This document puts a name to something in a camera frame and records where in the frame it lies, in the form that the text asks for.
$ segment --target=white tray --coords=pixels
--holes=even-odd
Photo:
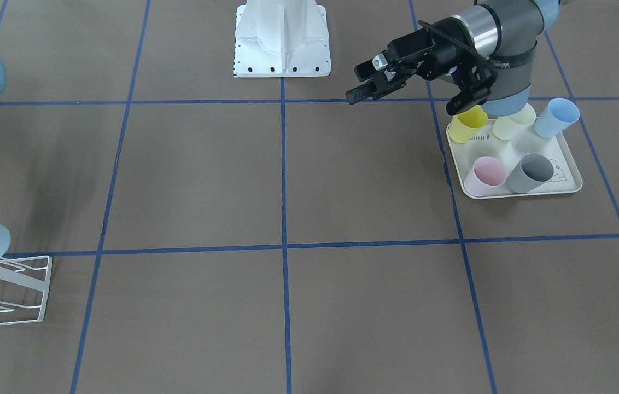
[[[455,168],[458,173],[460,187],[467,197],[475,200],[501,199],[504,197],[523,197],[526,195],[565,194],[579,192],[582,189],[582,175],[577,169],[567,141],[562,133],[555,138],[542,138],[535,134],[532,126],[528,127],[509,141],[502,141],[492,133],[494,119],[490,119],[482,129],[465,144],[457,144],[450,140],[448,128],[446,135],[450,152],[453,155]],[[536,187],[526,194],[515,194],[506,187],[506,184],[497,187],[490,195],[474,197],[463,187],[465,176],[470,171],[475,160],[483,155],[491,155],[501,160],[508,171],[514,169],[523,155],[535,152],[542,154],[552,163],[555,173],[552,179]]]

